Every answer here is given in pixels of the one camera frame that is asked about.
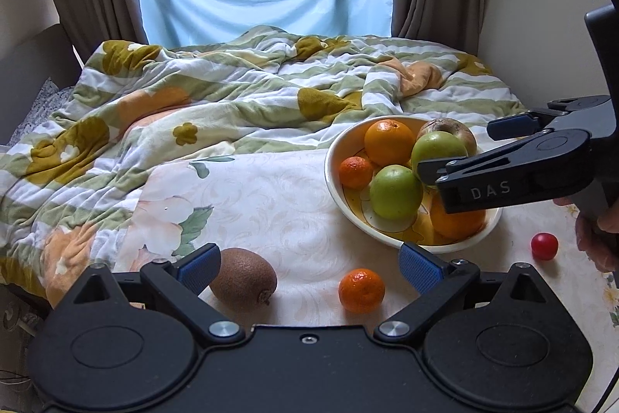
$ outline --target floral pattern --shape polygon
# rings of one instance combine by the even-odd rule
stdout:
[[[55,228],[43,250],[45,294],[55,307],[89,264],[97,227],[87,223],[65,232]]]
[[[121,133],[125,133],[133,123],[141,118],[190,103],[191,99],[187,92],[177,86],[163,87],[153,94],[143,89],[132,91],[118,101],[117,110],[121,122]]]
[[[353,101],[314,88],[301,88],[296,95],[296,100],[300,113],[308,121],[333,123],[338,114],[361,109]]]
[[[129,41],[105,41],[103,43],[103,71],[118,75],[123,71],[137,71],[149,61],[155,60],[162,50],[155,44],[143,46]]]
[[[185,144],[195,144],[197,142],[197,127],[193,123],[183,123],[181,126],[172,130],[172,135],[179,146]]]
[[[615,277],[612,273],[605,274],[605,278],[607,285],[604,287],[602,297],[609,307],[609,315],[613,327],[619,327],[619,289],[615,285]]]
[[[165,118],[166,116],[169,116],[170,114],[173,114],[178,109],[180,108],[162,111],[161,113],[150,114],[149,116],[143,117],[142,119],[138,119],[135,122],[133,122],[129,126],[129,128],[127,128],[127,130],[125,131],[125,134],[128,134],[129,132],[131,132],[132,129],[136,127],[144,128],[144,127],[147,127],[148,125],[152,125],[157,120]]]
[[[491,145],[480,143],[484,150]],[[233,161],[215,162],[222,158]],[[162,188],[178,188],[162,197],[182,197],[194,210],[202,209],[199,212],[208,213],[207,207],[212,207],[206,226],[191,241],[194,247],[207,242],[220,248],[242,247],[271,263],[278,277],[274,310],[239,314],[220,303],[209,289],[200,296],[237,323],[247,328],[253,324],[364,324],[373,328],[409,304],[417,293],[398,272],[397,249],[378,243],[342,215],[324,184],[323,166],[324,151],[316,150],[179,160],[155,169],[145,192],[151,199],[151,184],[156,182]],[[551,202],[508,207],[484,240],[441,257],[445,261],[463,257],[483,271],[498,272],[507,271],[515,262],[533,263],[592,347],[597,371],[580,403],[583,411],[589,411],[616,368],[619,328],[613,328],[609,310],[619,306],[619,298],[614,284],[578,251],[574,222],[569,209]],[[531,237],[541,231],[559,239],[559,253],[553,261],[531,257]],[[134,257],[146,254],[141,248],[135,247]],[[359,267],[377,271],[387,293],[379,310],[351,316],[341,308],[337,286],[343,274]]]
[[[30,150],[27,179],[39,185],[67,184],[86,173],[108,142],[109,128],[102,119],[91,116],[78,121],[57,138],[40,141]]]
[[[458,57],[458,70],[460,72],[466,72],[469,76],[487,76],[492,74],[492,69],[475,55],[456,53],[456,56]]]
[[[296,58],[304,62],[319,51],[324,50],[330,53],[338,48],[345,48],[350,43],[351,42],[345,36],[327,38],[324,41],[316,36],[305,36],[295,43]]]
[[[211,156],[156,169],[131,218],[116,270],[136,271],[156,257],[174,260],[193,252],[214,206],[195,206],[188,194],[209,175],[208,164],[233,160],[231,156]]]

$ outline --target red cherry tomato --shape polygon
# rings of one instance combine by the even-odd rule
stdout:
[[[531,239],[533,257],[542,261],[550,261],[559,250],[559,241],[550,233],[538,233]]]

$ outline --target bedsheet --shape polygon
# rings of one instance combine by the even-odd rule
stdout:
[[[484,135],[478,141],[484,150],[496,147]],[[268,307],[235,313],[207,288],[200,297],[211,306],[246,329],[253,324],[364,324],[372,331],[418,294],[398,271],[397,249],[360,231],[336,207],[324,182],[325,154],[325,150],[234,154],[159,166],[138,201],[140,222],[129,227],[125,251],[139,247],[140,263],[150,260],[142,246],[144,230],[165,234],[166,213],[179,205],[173,199],[182,200],[207,209],[198,243],[252,250],[277,273],[277,289]],[[593,372],[578,402],[583,411],[590,411],[617,368],[619,329],[613,314],[619,291],[611,275],[598,272],[578,251],[576,214],[573,206],[557,207],[551,202],[508,207],[481,243],[442,258],[464,257],[482,271],[507,271],[517,261],[535,265],[592,347]],[[553,261],[536,262],[531,256],[530,239],[541,231],[559,239],[559,253]],[[117,269],[127,266],[128,261],[120,257]],[[347,313],[337,294],[342,276],[361,267],[376,271],[386,284],[383,304],[367,315]]]
[[[444,83],[402,98],[397,68],[420,60]],[[268,26],[180,50],[106,41],[72,100],[0,158],[0,280],[55,305],[92,262],[133,270],[144,254],[193,250],[210,210],[173,195],[169,225],[145,232],[140,248],[125,243],[165,196],[162,187],[136,207],[144,184],[172,160],[194,160],[200,176],[217,156],[326,148],[369,117],[451,116],[483,132],[523,110],[477,58],[423,41]]]

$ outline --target pillow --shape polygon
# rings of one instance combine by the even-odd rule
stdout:
[[[75,88],[75,86],[58,89],[54,81],[47,78],[39,90],[26,118],[15,129],[13,135],[10,136],[8,145],[13,147],[24,135],[29,134],[36,126],[44,123],[51,113],[60,109],[71,95],[73,95],[73,88]]]

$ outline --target orange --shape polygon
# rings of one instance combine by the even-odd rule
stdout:
[[[383,119],[368,128],[363,143],[368,158],[377,165],[406,165],[415,136],[404,123]]]
[[[337,171],[343,186],[351,189],[363,189],[372,180],[372,164],[361,156],[346,158]]]
[[[472,210],[471,212],[448,214],[445,212],[440,194],[435,193],[432,196],[429,219],[434,230],[445,238],[457,242],[476,234],[482,228],[486,221],[486,211]]]
[[[338,289],[340,303],[352,313],[369,313],[376,310],[385,297],[385,283],[372,270],[359,268],[348,272]]]

